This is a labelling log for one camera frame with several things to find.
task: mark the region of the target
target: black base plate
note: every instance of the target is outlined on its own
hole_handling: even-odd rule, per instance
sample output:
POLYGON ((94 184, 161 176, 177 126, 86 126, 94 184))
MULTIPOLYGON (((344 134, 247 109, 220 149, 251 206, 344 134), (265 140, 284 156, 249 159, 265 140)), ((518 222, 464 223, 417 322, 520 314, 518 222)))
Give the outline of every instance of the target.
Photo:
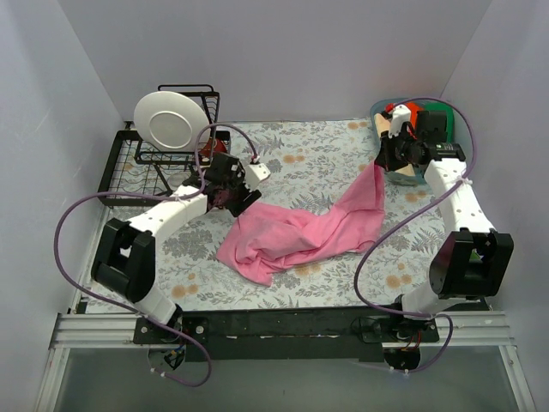
MULTIPOLYGON (((182 331, 202 343, 216 360, 383 361, 381 342, 399 342, 392 329, 396 320, 366 306, 349 306, 184 312, 181 325, 182 331)), ((437 330, 431 328, 431 323, 421 322, 418 327, 422 342, 438 342, 437 330)), ((177 346, 180 341, 144 318, 137 320, 135 344, 170 342, 177 346)), ((198 348, 188 346, 187 361, 203 359, 198 348)))

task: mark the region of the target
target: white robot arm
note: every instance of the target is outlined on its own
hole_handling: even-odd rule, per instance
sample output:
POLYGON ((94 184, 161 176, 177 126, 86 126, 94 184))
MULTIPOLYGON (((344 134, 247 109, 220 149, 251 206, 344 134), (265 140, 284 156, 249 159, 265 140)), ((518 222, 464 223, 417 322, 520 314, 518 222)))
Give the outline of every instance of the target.
MULTIPOLYGON (((417 135, 439 133, 440 113, 419 112, 422 130, 413 130, 410 111, 399 105, 392 110, 389 133, 382 135, 382 147, 376 164, 387 171, 408 164, 425 167, 425 182, 435 197, 441 197, 466 171, 465 155, 457 144, 429 143, 417 135)), ((470 182, 438 205, 446 232, 446 240, 429 268, 429 280, 400 297, 404 312, 434 315, 464 300, 495 295, 501 284, 513 240, 507 233, 498 233, 479 206, 470 182)))
MULTIPOLYGON (((204 178, 203 194, 188 200, 165 201, 128 221, 109 220, 101 234, 92 267, 92 278, 128 300, 140 313, 170 324, 178 310, 154 284, 158 249, 174 232, 214 207, 229 209, 234 216, 244 212, 261 193, 257 187, 270 176, 262 163, 243 167, 225 153, 215 153, 204 178)), ((173 193, 183 197, 197 192, 197 175, 184 181, 173 193)))

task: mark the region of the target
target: pink cloth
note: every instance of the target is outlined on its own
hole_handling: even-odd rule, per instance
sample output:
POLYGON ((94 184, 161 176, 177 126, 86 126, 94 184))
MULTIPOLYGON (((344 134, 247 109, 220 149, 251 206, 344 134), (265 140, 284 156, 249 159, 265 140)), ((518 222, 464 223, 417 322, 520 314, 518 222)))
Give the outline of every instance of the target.
POLYGON ((270 286, 272 273, 366 251, 385 212, 383 169, 371 163, 326 215, 254 203, 232 225, 217 258, 246 279, 270 286))

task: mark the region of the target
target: floral tablecloth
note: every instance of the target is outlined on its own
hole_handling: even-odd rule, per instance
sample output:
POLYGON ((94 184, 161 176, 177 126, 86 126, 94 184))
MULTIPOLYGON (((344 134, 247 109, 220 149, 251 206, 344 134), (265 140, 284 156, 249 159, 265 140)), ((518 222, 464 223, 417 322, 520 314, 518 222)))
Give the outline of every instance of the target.
MULTIPOLYGON (((256 143, 271 177, 260 187, 261 202, 325 213, 377 154, 371 121, 240 124, 256 143)), ((232 153, 250 158, 245 140, 232 133, 232 153)), ((383 231, 431 201, 427 185, 385 184, 383 231)), ((111 216, 128 219, 139 208, 115 208, 111 216)), ((157 256, 160 288, 186 311, 357 305, 353 274, 361 256, 345 253, 273 275, 270 288, 256 285, 215 259, 234 219, 216 210, 192 221, 168 239, 157 256)), ((426 279, 428 265, 443 242, 437 210, 404 227, 375 251, 362 270, 363 295, 387 304, 426 279)), ((116 299, 99 284, 95 292, 116 299)), ((90 300, 87 312, 120 312, 90 300)))

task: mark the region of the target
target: dish rack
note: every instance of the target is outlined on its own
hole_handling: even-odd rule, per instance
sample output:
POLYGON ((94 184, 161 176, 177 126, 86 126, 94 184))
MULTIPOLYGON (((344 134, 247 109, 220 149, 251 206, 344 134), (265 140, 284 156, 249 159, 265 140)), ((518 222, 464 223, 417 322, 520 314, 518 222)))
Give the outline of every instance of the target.
MULTIPOLYGON (((193 99, 206 113, 210 124, 217 123, 220 94, 209 84, 161 84, 158 90, 170 90, 193 99)), ((156 196, 170 196, 193 171, 194 152, 160 151, 144 142, 132 122, 119 130, 107 158, 98 191, 125 191, 156 196)), ((221 141, 230 153, 231 135, 228 130, 210 131, 209 157, 215 142, 221 141)), ((105 206, 154 206, 159 201, 124 196, 101 197, 105 206)))

